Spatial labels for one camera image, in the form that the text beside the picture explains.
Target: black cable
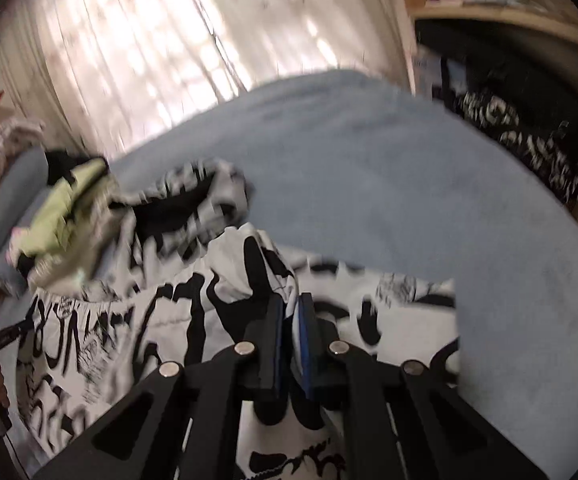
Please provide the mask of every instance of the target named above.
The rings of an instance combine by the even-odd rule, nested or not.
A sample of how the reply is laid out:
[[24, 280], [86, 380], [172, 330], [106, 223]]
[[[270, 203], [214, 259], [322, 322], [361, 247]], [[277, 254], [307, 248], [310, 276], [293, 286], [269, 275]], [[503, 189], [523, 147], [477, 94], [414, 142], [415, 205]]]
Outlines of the black cable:
[[22, 470], [22, 472], [24, 473], [24, 476], [26, 477], [26, 480], [30, 480], [29, 479], [29, 475], [26, 473], [26, 470], [24, 469], [24, 466], [22, 465], [22, 462], [20, 461], [20, 458], [18, 457], [18, 454], [16, 453], [16, 447], [13, 445], [13, 443], [11, 442], [11, 439], [8, 437], [8, 434], [5, 433], [6, 439], [9, 441], [9, 445], [11, 446], [11, 449], [13, 450], [13, 454], [16, 456], [16, 460], [18, 460], [18, 465], [20, 466], [20, 469]]

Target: silver screw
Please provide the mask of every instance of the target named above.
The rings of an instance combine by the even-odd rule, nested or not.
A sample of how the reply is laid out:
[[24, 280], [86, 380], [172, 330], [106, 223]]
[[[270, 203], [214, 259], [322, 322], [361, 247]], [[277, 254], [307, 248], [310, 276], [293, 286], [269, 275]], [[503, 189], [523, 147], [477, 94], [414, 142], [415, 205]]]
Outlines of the silver screw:
[[236, 351], [236, 354], [249, 355], [253, 353], [253, 350], [256, 349], [256, 345], [254, 345], [251, 341], [240, 341], [233, 347], [233, 349]]
[[329, 350], [335, 355], [346, 354], [349, 351], [349, 343], [345, 341], [333, 341], [329, 345]]
[[163, 377], [173, 377], [180, 372], [180, 365], [173, 361], [162, 363], [160, 365], [160, 375]]
[[402, 369], [408, 375], [422, 375], [424, 372], [424, 365], [420, 361], [411, 359], [402, 363]]

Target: sunlight through curtain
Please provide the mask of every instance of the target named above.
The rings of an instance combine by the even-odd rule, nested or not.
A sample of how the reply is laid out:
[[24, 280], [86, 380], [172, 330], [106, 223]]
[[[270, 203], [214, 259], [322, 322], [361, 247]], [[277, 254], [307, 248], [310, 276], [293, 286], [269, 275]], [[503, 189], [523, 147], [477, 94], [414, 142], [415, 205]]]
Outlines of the sunlight through curtain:
[[355, 68], [408, 86], [384, 0], [33, 0], [64, 113], [110, 158], [273, 79]]

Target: curtain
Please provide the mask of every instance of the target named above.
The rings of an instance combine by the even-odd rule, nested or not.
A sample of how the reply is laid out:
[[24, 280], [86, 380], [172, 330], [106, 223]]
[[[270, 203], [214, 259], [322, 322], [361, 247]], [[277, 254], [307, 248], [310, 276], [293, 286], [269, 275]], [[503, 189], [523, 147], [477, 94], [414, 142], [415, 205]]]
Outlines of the curtain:
[[68, 123], [113, 158], [273, 79], [355, 68], [408, 87], [393, 0], [33, 0]]
[[72, 153], [86, 151], [74, 132], [51, 81], [28, 0], [12, 0], [0, 16], [0, 67], [6, 92], [25, 117], [45, 124], [42, 139], [47, 148]]

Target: mattress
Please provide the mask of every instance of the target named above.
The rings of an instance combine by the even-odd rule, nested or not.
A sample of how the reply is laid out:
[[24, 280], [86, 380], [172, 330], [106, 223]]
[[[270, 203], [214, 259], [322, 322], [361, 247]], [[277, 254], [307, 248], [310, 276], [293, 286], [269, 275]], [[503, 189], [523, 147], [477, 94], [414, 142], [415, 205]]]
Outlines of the mattress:
[[[578, 225], [525, 167], [441, 105], [333, 71], [262, 86], [111, 170], [131, 191], [209, 156], [253, 183], [248, 220], [278, 244], [434, 282], [454, 278], [460, 394], [550, 478], [572, 475]], [[6, 300], [0, 328], [27, 308], [28, 296]], [[7, 381], [16, 352], [0, 358]], [[45, 458], [14, 424], [10, 437], [32, 473]]]

